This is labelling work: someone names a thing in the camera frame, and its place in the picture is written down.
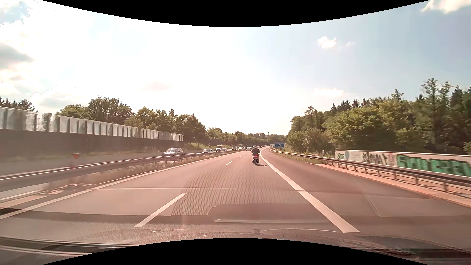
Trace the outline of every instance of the asphalt road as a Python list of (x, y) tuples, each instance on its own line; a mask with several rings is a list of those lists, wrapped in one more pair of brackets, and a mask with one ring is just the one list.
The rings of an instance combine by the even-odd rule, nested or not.
[(471, 209), (264, 148), (111, 182), (0, 202), (0, 236), (146, 244), (254, 229), (389, 235), (471, 248)]

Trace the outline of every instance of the concrete wall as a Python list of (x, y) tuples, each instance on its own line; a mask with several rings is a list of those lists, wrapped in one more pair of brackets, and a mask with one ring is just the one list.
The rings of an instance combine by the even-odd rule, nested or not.
[(471, 177), (471, 156), (335, 150), (335, 158)]
[(162, 151), (183, 147), (182, 141), (103, 136), (79, 133), (0, 129), (0, 161), (8, 157), (36, 157), (109, 151)]

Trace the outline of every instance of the guardrail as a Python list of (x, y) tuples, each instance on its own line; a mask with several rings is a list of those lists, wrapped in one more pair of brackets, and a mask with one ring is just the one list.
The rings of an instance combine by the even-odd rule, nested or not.
[(373, 164), (373, 163), (367, 163), (367, 162), (357, 162), (357, 161), (350, 161), (350, 160), (344, 160), (344, 159), (335, 159), (335, 158), (330, 158), (330, 157), (320, 157), (320, 156), (313, 156), (313, 155), (289, 153), (289, 152), (274, 150), (273, 148), (270, 148), (270, 151), (275, 152), (275, 153), (285, 154), (285, 155), (296, 156), (296, 157), (317, 159), (317, 160), (325, 161), (328, 165), (329, 163), (331, 163), (333, 166), (338, 166), (338, 167), (340, 167), (341, 164), (345, 165), (345, 168), (347, 168), (347, 165), (351, 165), (351, 166), (354, 166), (355, 171), (357, 171), (357, 167), (360, 167), (364, 169), (365, 173), (367, 173), (367, 169), (372, 169), (372, 170), (377, 171), (378, 176), (381, 176), (381, 172), (388, 172), (393, 175), (394, 180), (398, 180), (397, 174), (403, 174), (403, 175), (413, 177), (415, 184), (418, 184), (419, 179), (436, 181), (436, 182), (442, 183), (443, 190), (445, 191), (448, 190), (447, 188), (448, 184), (471, 188), (471, 177), (466, 177), (466, 176), (458, 176), (458, 175), (452, 175), (452, 174), (446, 174), (446, 173), (437, 173), (437, 172), (431, 172), (431, 171), (420, 170), (420, 169), (387, 166), (387, 165)]
[(13, 179), (16, 177), (27, 177), (27, 176), (50, 177), (55, 174), (60, 175), (63, 178), (75, 177), (75, 176), (80, 176), (83, 174), (97, 173), (97, 172), (102, 172), (102, 171), (117, 169), (117, 168), (122, 168), (122, 167), (128, 167), (128, 166), (137, 166), (137, 165), (150, 164), (150, 163), (156, 163), (156, 162), (162, 162), (162, 161), (165, 161), (165, 162), (177, 161), (179, 159), (183, 160), (185, 158), (188, 160), (188, 158), (211, 156), (211, 155), (219, 156), (222, 154), (235, 153), (239, 151), (241, 150), (228, 150), (228, 151), (211, 152), (211, 153), (191, 153), (191, 154), (183, 154), (183, 155), (177, 155), (177, 156), (158, 156), (158, 157), (146, 157), (146, 158), (135, 158), (135, 159), (128, 159), (128, 160), (103, 162), (103, 163), (96, 163), (96, 164), (80, 165), (74, 168), (70, 167), (70, 168), (45, 170), (42, 172), (29, 173), (29, 174), (24, 174), (24, 173), (10, 174), (7, 177), (0, 178), (0, 181), (5, 180), (5, 179)]

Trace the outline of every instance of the white dashed line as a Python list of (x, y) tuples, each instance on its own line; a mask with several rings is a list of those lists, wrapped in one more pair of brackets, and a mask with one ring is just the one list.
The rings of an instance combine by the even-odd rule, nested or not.
[(159, 215), (161, 212), (163, 212), (165, 209), (167, 209), (168, 207), (170, 207), (170, 205), (174, 204), (177, 200), (179, 200), (181, 197), (185, 196), (186, 193), (182, 193), (180, 195), (178, 195), (175, 199), (169, 201), (166, 205), (160, 207), (160, 209), (158, 209), (157, 211), (153, 212), (151, 215), (149, 215), (146, 219), (142, 220), (140, 223), (138, 223), (137, 225), (135, 225), (134, 227), (143, 227), (146, 223), (148, 223), (150, 220), (152, 220), (154, 217), (156, 217), (157, 215)]

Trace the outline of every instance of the car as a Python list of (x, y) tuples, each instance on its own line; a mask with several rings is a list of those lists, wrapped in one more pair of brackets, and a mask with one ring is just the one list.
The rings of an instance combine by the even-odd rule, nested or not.
[(181, 148), (169, 148), (167, 151), (162, 153), (163, 157), (178, 155), (183, 155), (183, 150)]

